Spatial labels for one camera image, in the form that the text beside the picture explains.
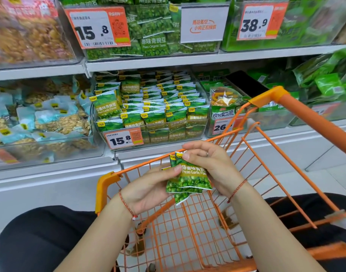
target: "orange shopping cart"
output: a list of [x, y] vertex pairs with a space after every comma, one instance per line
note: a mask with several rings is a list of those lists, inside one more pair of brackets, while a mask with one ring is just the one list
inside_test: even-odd
[[[238, 128], [208, 139], [225, 148], [238, 170], [249, 179], [265, 196], [275, 189], [283, 195], [270, 205], [280, 205], [286, 199], [295, 206], [295, 211], [282, 217], [300, 213], [306, 223], [289, 229], [292, 233], [303, 229], [317, 229], [324, 224], [346, 224], [346, 211], [340, 210], [321, 190], [304, 174], [289, 157], [260, 129], [259, 122], [250, 121], [248, 115], [257, 107], [275, 101], [286, 107], [293, 114], [304, 120], [314, 130], [322, 134], [339, 149], [346, 153], [346, 132], [316, 114], [315, 111], [295, 100], [283, 87], [278, 86], [265, 92], [243, 105], [231, 120], [226, 130], [234, 123], [237, 115], [247, 110]], [[248, 131], [239, 140], [237, 134], [247, 122]], [[257, 130], [301, 176], [301, 181], [309, 185], [313, 192], [325, 201], [333, 213], [319, 220], [312, 221], [285, 189], [285, 185], [271, 173], [263, 159], [247, 142], [247, 135]], [[98, 181], [96, 195], [96, 213], [99, 214], [107, 204], [110, 194], [116, 194], [131, 179], [145, 173], [154, 165], [169, 166], [169, 154], [149, 160], [142, 164], [111, 172]], [[139, 216], [129, 233], [129, 243], [121, 251], [117, 262], [120, 270], [125, 271], [234, 271], [249, 272], [256, 270], [255, 260], [235, 217], [233, 208], [227, 199], [213, 188], [202, 194], [194, 194], [180, 205], [175, 205], [174, 198]], [[338, 242], [326, 246], [310, 248], [308, 251], [316, 260], [346, 257], [346, 243]]]

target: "yellow plastic corner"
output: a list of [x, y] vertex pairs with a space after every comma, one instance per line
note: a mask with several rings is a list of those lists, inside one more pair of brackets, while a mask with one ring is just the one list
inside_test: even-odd
[[261, 108], [262, 106], [265, 106], [271, 101], [279, 103], [280, 98], [282, 98], [282, 96], [285, 94], [288, 94], [288, 92], [283, 88], [283, 86], [276, 86], [273, 87], [271, 90], [268, 90], [267, 92], [264, 92], [261, 95], [258, 95], [250, 99], [249, 102]]
[[100, 213], [105, 205], [107, 204], [107, 188], [120, 180], [118, 174], [115, 174], [114, 171], [101, 176], [98, 180], [98, 186], [96, 190], [96, 205], [95, 213]]

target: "black phone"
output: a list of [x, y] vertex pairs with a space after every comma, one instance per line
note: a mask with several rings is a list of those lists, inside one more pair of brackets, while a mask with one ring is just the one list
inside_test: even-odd
[[228, 83], [239, 88], [245, 95], [254, 98], [269, 89], [244, 71], [235, 71], [225, 77]]

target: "bracelet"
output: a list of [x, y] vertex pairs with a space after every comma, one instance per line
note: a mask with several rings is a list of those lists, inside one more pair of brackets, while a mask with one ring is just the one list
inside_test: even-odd
[[245, 184], [245, 182], [247, 181], [247, 178], [239, 185], [237, 186], [237, 188], [235, 189], [235, 191], [232, 193], [232, 195], [229, 197], [229, 200], [227, 201], [227, 203], [230, 203], [230, 200], [232, 199], [232, 197], [234, 196], [234, 194], [241, 188], [242, 185]]
[[136, 218], [138, 217], [137, 215], [134, 215], [133, 211], [129, 208], [129, 206], [125, 203], [125, 201], [123, 200], [123, 197], [121, 196], [121, 189], [119, 190], [119, 196], [121, 198], [121, 201], [124, 203], [124, 205], [126, 206], [126, 208], [128, 208], [129, 212], [133, 215], [133, 220], [136, 220]]

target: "orange cart handle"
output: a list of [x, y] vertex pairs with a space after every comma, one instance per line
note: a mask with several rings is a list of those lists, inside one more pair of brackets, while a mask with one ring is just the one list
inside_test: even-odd
[[287, 110], [295, 114], [298, 118], [337, 146], [341, 151], [346, 153], [346, 132], [296, 100], [284, 90], [282, 86], [277, 86], [254, 97], [249, 102], [257, 107], [262, 107], [270, 101], [275, 101], [283, 105]]

